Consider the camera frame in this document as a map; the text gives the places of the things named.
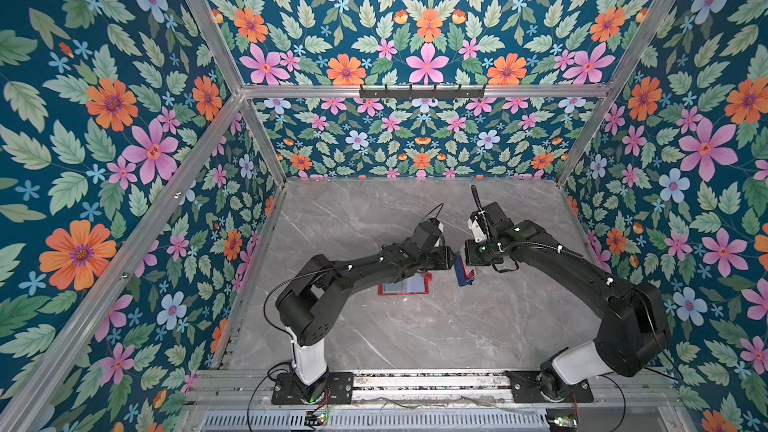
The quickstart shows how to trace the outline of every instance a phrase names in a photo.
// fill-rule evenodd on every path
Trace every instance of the black cable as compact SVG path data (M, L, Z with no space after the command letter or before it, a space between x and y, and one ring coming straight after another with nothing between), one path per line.
M608 432L616 432L619 427L624 423L624 416L627 415L627 398L624 396L624 391L619 387L619 384L616 383L616 380L613 380L607 375L601 375L600 377L605 377L606 379L609 379L611 382L614 383L617 389L619 389L619 392L621 392L621 399L624 402L624 409L621 411L621 419L619 420L619 423L616 427L610 429Z

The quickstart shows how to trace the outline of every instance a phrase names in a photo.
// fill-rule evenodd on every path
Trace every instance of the black mounting plate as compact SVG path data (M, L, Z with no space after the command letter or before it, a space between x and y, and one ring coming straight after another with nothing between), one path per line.
M282 373L277 376L272 392L272 405L305 405L301 394L293 390L291 375ZM354 382L355 375L352 372L329 372L326 382L326 386L330 389L328 404L351 404Z
M540 404L542 402L555 402L555 400L547 399L543 393L542 388L538 385L538 375L540 370L505 370L504 375L509 377L510 388L512 389L512 396L516 404ZM576 396L576 401L580 404L586 404L594 402L594 396L592 395L592 389L589 387L589 382L582 380L578 384L574 385L570 392ZM569 393L566 398L559 401L573 402L574 398Z

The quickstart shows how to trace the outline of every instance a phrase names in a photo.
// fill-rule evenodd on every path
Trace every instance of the metal grating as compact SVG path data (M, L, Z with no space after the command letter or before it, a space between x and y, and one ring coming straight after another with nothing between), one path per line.
M252 430L310 430L304 410L253 410ZM211 410L203 431L248 430L244 410ZM338 410L331 409L323 430L549 430L544 410Z

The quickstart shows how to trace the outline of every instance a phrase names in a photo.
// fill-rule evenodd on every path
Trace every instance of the gray marble surface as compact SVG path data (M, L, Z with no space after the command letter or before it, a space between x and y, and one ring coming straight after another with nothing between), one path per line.
M293 277L313 255L362 257L409 236L440 202L447 244L470 238L475 210L498 202L513 221L533 220L563 245L585 253L568 204L547 180L341 180L292 182L257 278L244 325L228 360L232 369L266 369L291 357L286 336L262 316L266 293ZM594 338L599 320L544 273L521 264L499 274L478 268L474 285L459 287L453 270L433 272L428 295L381 297L377 288L350 298L326 337L331 369L533 367L566 346ZM267 306L279 322L274 296Z

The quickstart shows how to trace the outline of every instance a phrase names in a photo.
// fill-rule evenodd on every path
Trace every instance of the mounting plate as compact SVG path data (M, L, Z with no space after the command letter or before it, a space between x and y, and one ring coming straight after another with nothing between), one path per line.
M330 389L328 404L351 404L354 381L355 375L352 372L329 372L326 382ZM301 394L293 390L291 374L282 373L277 376L272 405L306 405L301 399Z

